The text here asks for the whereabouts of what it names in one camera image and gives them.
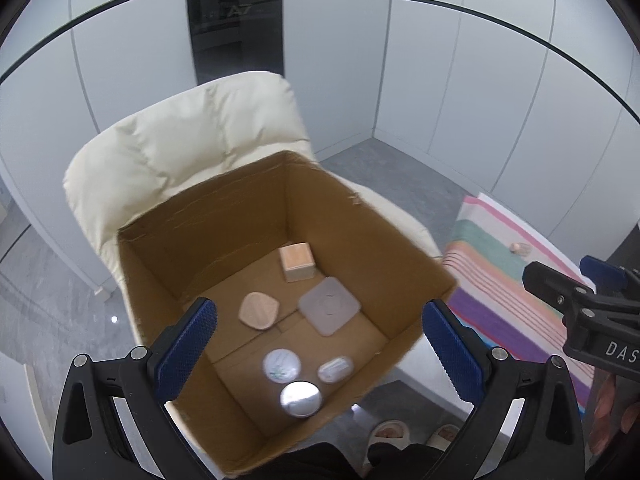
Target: white slipper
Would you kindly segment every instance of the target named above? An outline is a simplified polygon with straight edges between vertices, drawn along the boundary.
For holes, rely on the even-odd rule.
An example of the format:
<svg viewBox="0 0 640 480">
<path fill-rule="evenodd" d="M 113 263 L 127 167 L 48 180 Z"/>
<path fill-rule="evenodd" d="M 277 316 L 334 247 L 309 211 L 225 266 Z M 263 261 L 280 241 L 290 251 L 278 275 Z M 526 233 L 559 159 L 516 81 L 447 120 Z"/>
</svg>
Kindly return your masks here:
<svg viewBox="0 0 640 480">
<path fill-rule="evenodd" d="M 449 444 L 451 444 L 453 439 L 449 440 L 448 438 L 441 436 L 440 432 L 443 430 L 445 434 L 449 433 L 448 436 L 453 436 L 453 439 L 455 439 L 455 437 L 458 435 L 458 432 L 460 431 L 460 428 L 454 426 L 453 424 L 446 424 L 444 426 L 441 426 L 429 437 L 426 445 L 439 449 L 440 451 L 446 451 L 447 447 L 449 447 Z"/>
<path fill-rule="evenodd" d="M 393 426 L 399 426 L 399 429 L 402 430 L 402 436 L 399 438 L 386 437 L 386 436 L 376 436 L 376 433 L 384 430 L 385 428 L 392 428 Z M 398 449 L 404 449 L 409 444 L 411 444 L 411 435 L 409 434 L 409 427 L 402 422 L 401 420 L 386 420 L 385 422 L 381 422 L 369 435 L 369 443 L 367 444 L 367 452 L 369 451 L 369 447 L 372 444 L 377 444 L 379 442 L 386 442 L 387 444 L 391 444 L 392 446 L 397 447 Z M 364 455 L 364 465 L 362 467 L 363 476 L 369 472 L 371 464 L 369 463 L 369 457 L 365 453 Z"/>
</svg>

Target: small orange box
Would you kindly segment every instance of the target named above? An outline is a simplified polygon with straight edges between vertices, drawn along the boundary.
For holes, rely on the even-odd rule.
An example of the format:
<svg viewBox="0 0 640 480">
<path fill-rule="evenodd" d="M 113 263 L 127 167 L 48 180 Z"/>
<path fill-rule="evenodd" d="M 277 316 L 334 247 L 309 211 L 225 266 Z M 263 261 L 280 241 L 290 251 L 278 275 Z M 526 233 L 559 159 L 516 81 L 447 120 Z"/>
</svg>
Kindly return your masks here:
<svg viewBox="0 0 640 480">
<path fill-rule="evenodd" d="M 316 275 L 316 262 L 306 242 L 281 247 L 279 251 L 284 277 L 289 283 L 308 280 Z"/>
</svg>

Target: striped cloth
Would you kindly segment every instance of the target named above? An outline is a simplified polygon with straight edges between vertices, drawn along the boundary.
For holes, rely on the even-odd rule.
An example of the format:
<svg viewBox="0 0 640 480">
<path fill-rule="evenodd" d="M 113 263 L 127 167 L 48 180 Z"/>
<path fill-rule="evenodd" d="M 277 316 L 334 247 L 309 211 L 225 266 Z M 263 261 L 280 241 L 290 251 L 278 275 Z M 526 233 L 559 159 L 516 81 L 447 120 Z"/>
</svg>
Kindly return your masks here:
<svg viewBox="0 0 640 480">
<path fill-rule="evenodd" d="M 530 255 L 511 253 L 514 242 L 529 244 Z M 562 356 L 584 412 L 593 367 L 564 355 L 566 328 L 559 312 L 524 290 L 522 271 L 533 261 L 593 287 L 567 257 L 511 212 L 483 194 L 466 197 L 442 260 L 460 284 L 448 305 L 488 345 L 502 346 L 516 359 L 545 362 L 552 354 Z"/>
</svg>

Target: blue gripper pad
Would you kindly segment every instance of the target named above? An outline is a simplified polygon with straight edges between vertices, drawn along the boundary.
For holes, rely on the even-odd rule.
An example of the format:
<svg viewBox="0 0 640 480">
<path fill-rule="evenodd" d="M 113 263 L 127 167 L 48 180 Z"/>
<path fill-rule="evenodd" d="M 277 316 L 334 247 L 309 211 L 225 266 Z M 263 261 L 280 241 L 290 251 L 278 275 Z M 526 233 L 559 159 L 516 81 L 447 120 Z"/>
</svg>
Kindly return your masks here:
<svg viewBox="0 0 640 480">
<path fill-rule="evenodd" d="M 217 325 L 215 303 L 203 301 L 156 365 L 154 396 L 159 402 L 174 400 L 180 394 Z"/>
<path fill-rule="evenodd" d="M 458 396 L 477 406 L 484 399 L 482 367 L 467 349 L 458 332 L 430 301 L 422 309 L 422 330 L 436 352 Z"/>
<path fill-rule="evenodd" d="M 606 288 L 619 292 L 626 288 L 628 280 L 626 272 L 593 256 L 585 256 L 580 260 L 580 272 L 590 278 L 597 288 Z"/>
</svg>

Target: floor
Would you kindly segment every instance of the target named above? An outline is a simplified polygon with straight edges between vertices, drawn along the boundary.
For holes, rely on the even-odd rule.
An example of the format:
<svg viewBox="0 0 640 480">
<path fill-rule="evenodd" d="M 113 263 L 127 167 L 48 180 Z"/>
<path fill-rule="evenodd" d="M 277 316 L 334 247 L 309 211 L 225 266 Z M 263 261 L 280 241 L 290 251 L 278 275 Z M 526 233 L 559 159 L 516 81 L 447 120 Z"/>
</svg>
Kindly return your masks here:
<svg viewBox="0 0 640 480">
<path fill-rule="evenodd" d="M 420 162 L 375 139 L 323 161 L 325 168 L 364 184 L 428 227 L 444 248 L 465 191 Z M 11 203 L 0 224 L 0 352 L 33 366 L 47 421 L 53 428 L 66 373 L 73 357 L 122 357 L 134 346 L 122 296 L 106 303 L 53 253 Z M 145 469 L 159 474 L 135 430 L 126 404 L 118 401 L 123 425 Z M 423 442 L 451 416 L 399 381 L 384 384 L 338 416 L 303 445 L 329 441 L 359 468 L 370 430 L 401 418 L 414 442 Z"/>
</svg>

